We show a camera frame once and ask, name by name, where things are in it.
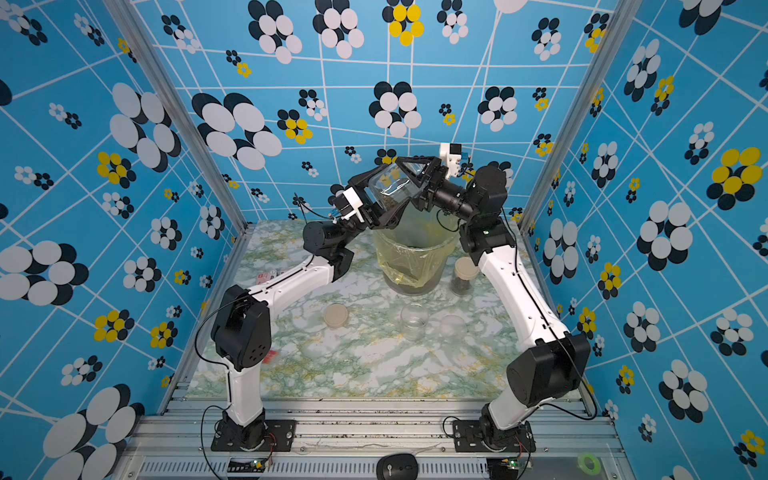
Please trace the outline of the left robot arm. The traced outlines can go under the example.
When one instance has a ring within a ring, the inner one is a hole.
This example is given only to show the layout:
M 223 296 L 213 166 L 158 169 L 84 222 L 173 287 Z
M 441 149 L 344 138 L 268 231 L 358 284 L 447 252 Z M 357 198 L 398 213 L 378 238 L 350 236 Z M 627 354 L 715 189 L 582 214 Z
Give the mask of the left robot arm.
M 211 328 L 217 363 L 227 371 L 229 405 L 215 430 L 216 451 L 254 451 L 268 440 L 260 393 L 261 364 L 272 346 L 272 321 L 283 310 L 349 270 L 348 249 L 366 230 L 394 228 L 420 192 L 417 174 L 402 163 L 384 165 L 333 186 L 330 203 L 338 214 L 303 229 L 309 258 L 270 282 L 228 288 Z

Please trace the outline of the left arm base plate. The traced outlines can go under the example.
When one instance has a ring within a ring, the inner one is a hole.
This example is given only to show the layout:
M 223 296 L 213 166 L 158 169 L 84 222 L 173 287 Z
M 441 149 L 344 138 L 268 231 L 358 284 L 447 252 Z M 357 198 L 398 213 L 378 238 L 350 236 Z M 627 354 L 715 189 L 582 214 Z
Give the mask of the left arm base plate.
M 214 452 L 290 452 L 295 439 L 295 420 L 256 420 L 253 426 L 240 426 L 231 419 L 215 425 L 210 450 Z

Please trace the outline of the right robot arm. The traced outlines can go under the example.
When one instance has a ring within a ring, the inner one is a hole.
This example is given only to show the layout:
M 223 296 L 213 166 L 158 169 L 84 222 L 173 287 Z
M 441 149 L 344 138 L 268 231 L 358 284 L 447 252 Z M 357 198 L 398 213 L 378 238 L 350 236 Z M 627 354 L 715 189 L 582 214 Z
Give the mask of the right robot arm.
M 584 385 L 589 341 L 571 334 L 525 270 L 503 216 L 506 177 L 498 164 L 481 167 L 465 187 L 447 179 L 448 168 L 437 157 L 404 157 L 396 165 L 417 209 L 438 208 L 459 219 L 464 252 L 496 290 L 517 334 L 520 353 L 507 366 L 507 385 L 481 410 L 482 440 L 496 451 L 531 441 L 529 417 Z

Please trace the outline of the clear plastic tea jar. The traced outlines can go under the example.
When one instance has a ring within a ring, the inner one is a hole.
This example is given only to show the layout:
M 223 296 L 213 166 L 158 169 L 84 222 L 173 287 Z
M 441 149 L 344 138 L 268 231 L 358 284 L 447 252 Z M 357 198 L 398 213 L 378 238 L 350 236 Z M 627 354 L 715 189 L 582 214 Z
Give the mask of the clear plastic tea jar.
M 420 304 L 405 305 L 400 314 L 401 328 L 404 337 L 416 341 L 424 335 L 428 321 L 427 310 Z

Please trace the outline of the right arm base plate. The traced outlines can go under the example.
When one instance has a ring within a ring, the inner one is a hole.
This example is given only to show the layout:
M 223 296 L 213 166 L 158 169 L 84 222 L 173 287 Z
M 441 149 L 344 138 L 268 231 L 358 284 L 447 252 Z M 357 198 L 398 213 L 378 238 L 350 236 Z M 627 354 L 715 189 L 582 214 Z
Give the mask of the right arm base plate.
M 527 454 L 537 450 L 531 425 L 524 422 L 515 428 L 499 430 L 481 420 L 454 420 L 450 435 L 458 453 Z

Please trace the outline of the round wooden jar lid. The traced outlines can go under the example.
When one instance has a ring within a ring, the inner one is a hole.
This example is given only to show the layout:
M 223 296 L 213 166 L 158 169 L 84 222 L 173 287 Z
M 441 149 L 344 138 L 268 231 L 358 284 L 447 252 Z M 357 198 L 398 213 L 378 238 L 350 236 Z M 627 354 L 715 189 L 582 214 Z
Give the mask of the round wooden jar lid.
M 349 320 L 349 310 L 342 304 L 331 304 L 324 310 L 323 320 L 329 328 L 343 327 Z

